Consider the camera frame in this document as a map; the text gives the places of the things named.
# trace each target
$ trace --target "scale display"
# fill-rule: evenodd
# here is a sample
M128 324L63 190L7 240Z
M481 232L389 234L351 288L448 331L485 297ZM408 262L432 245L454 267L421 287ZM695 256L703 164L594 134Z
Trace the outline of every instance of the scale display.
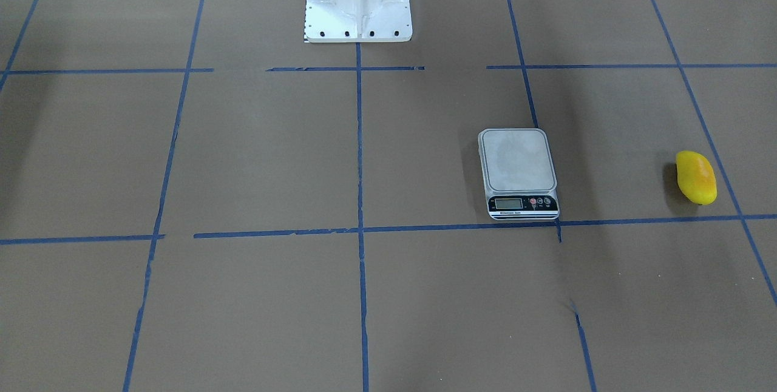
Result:
M494 220L555 220L560 214L548 138L541 129L478 135L486 206Z

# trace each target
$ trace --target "white bracket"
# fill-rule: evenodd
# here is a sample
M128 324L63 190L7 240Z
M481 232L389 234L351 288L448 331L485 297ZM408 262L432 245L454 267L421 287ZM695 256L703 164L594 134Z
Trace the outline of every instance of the white bracket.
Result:
M408 41L410 0L306 0L305 40Z

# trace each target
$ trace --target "kitchen scale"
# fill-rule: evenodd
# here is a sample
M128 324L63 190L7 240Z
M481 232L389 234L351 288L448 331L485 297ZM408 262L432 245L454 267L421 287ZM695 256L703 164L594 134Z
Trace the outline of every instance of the kitchen scale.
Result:
M486 129L478 135L488 213L495 220L555 220L555 171L541 129Z

